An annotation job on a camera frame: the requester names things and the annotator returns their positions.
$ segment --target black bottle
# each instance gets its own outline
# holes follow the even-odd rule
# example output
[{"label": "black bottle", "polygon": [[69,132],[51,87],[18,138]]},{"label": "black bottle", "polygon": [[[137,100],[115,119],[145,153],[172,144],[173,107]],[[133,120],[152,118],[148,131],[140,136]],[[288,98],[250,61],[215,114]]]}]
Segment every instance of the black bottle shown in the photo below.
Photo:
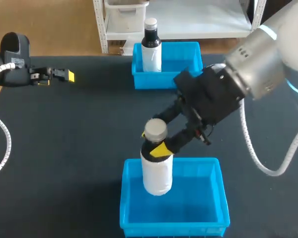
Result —
[{"label": "black bottle", "polygon": [[145,20],[145,37],[142,42],[144,72],[161,72],[161,40],[158,37],[157,20]]}]

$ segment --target blue plastic bin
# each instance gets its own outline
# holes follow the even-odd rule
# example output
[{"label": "blue plastic bin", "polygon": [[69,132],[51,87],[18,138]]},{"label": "blue plastic bin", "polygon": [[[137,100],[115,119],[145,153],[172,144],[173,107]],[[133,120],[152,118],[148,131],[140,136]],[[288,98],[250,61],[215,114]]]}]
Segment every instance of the blue plastic bin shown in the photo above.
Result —
[{"label": "blue plastic bin", "polygon": [[141,44],[134,45],[132,74],[136,89],[172,89],[173,79],[181,71],[193,76],[202,73],[202,58],[198,42],[163,42],[162,72],[144,72]]},{"label": "blue plastic bin", "polygon": [[174,158],[172,188],[163,196],[146,192],[140,159],[125,161],[120,227],[126,237],[223,236],[228,226],[216,158]]}]

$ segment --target dark tabletop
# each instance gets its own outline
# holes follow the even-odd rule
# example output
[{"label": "dark tabletop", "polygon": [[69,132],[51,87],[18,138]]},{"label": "dark tabletop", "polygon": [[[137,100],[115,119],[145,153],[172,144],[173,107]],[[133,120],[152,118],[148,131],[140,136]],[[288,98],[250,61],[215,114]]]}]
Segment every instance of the dark tabletop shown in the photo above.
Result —
[{"label": "dark tabletop", "polygon": [[[204,64],[221,62],[206,55]],[[0,238],[123,237],[119,227],[124,161],[138,158],[146,121],[175,98],[135,91],[130,57],[39,57],[37,66],[70,68],[75,84],[4,88],[0,118],[12,154],[0,173]],[[286,84],[246,102],[254,147],[277,169],[298,131]],[[184,119],[171,131],[184,126]],[[178,157],[217,157],[231,225],[227,238],[298,237],[298,151],[286,173],[271,178],[252,162],[238,112],[219,123],[206,146],[195,140]],[[0,129],[0,161],[5,152]]]}]

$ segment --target bottle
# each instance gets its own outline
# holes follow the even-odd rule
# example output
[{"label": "bottle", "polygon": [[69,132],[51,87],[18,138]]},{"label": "bottle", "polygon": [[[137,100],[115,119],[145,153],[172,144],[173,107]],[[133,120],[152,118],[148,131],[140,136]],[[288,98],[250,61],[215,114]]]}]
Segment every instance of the bottle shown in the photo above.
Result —
[{"label": "bottle", "polygon": [[145,20],[145,37],[141,42],[144,72],[161,72],[161,40],[158,37],[157,20]]},{"label": "bottle", "polygon": [[167,137],[167,125],[161,119],[151,119],[145,125],[145,142],[140,157],[146,191],[155,196],[166,194],[172,187],[173,155],[153,157],[150,152]]}]

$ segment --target cable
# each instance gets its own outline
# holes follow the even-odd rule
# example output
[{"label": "cable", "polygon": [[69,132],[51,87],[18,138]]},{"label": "cable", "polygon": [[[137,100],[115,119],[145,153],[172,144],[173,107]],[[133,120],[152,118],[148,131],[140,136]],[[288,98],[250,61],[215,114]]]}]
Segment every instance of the cable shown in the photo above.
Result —
[{"label": "cable", "polygon": [[250,156],[252,157],[253,161],[255,162],[256,166],[265,174],[269,175],[269,176],[273,176],[273,177],[277,177],[282,175],[286,169],[288,168],[292,158],[294,157],[294,154],[298,148],[298,133],[297,135],[294,137],[292,143],[290,144],[290,147],[288,149],[288,152],[284,158],[284,161],[282,162],[281,166],[279,167],[279,169],[277,169],[276,171],[270,170],[268,168],[266,168],[258,159],[252,142],[250,140],[249,137],[249,133],[248,133],[248,129],[247,129],[247,124],[246,124],[246,117],[245,117],[245,105],[244,105],[244,99],[240,101],[240,108],[239,108],[239,112],[240,112],[240,120],[241,120],[241,124],[242,124],[242,130],[243,130],[243,134],[244,134],[244,138],[246,141],[246,145],[248,148],[248,151],[250,153]]},{"label": "cable", "polygon": [[[8,69],[15,69],[17,66],[14,63],[7,63],[7,64],[3,64],[0,66],[0,73],[4,70],[8,70]],[[2,128],[2,130],[5,133],[6,136],[6,151],[5,151],[5,155],[3,160],[0,163],[0,170],[2,170],[2,168],[5,166],[6,162],[9,159],[10,156],[10,152],[11,152],[11,146],[12,146],[12,142],[11,142],[11,135],[10,132],[8,130],[8,128],[6,128],[6,126],[3,124],[3,122],[0,120],[0,127]]]}]

